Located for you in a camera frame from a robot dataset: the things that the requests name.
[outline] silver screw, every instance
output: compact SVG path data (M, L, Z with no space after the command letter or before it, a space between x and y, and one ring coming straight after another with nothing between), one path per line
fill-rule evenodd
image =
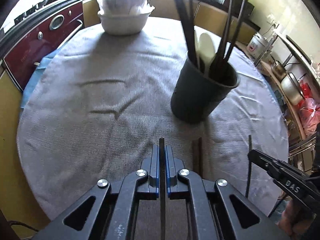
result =
M136 174L139 176L139 177L142 177L144 175L147 174L147 172L145 170L137 170Z
M228 185L228 182L225 179L218 179L217 184L220 187L225 187L226 185Z
M42 32L39 32L39 33L38 33L38 40L42 40L42 38L43 38L43 33L42 33Z
M99 179L97 185L99 188L105 188L108 186L108 181L106 179Z
M182 176L187 176L187 175L189 175L190 171L187 170L187 169L182 169L182 170L179 171L179 173Z

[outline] electrical outlet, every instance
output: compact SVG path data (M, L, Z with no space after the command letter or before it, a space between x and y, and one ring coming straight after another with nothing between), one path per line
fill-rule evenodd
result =
M270 14L268 15L267 17L267 22L270 24L270 25L273 25L275 22L276 22L276 18L273 14Z

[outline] cup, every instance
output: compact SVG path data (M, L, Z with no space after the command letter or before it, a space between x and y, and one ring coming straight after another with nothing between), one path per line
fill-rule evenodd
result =
M240 77L234 68L229 63L223 67L225 74L217 82L204 76L187 58L171 97L171 110L177 118L201 122L239 85Z

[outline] rice cooker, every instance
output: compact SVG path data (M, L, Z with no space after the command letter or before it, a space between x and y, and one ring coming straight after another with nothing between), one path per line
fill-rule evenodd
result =
M260 33L256 33L251 39L249 45L247 46L247 51L251 56L257 59L267 45L268 45L267 39L263 37ZM271 46L266 51L264 57L267 57L270 54L272 48L273 46Z

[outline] round table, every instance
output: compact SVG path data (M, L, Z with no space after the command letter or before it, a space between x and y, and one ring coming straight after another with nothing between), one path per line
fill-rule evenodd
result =
M196 27L196 32L205 30ZM217 49L220 38L210 35ZM50 219L98 179L115 181L137 170L161 136L189 169L191 142L202 137L204 178L226 179L243 194L250 134L253 148L287 161L280 108L264 78L236 48L229 62L239 73L239 87L200 124L175 118L170 98L185 59L181 23L153 17L132 36L110 36L101 25L81 30L53 58L25 106L17 133L21 165ZM249 200L268 214L279 194L267 173L253 166ZM179 228L177 237L183 237L184 203L169 201L168 208L168 234ZM137 234L157 237L158 202L142 203L139 214Z

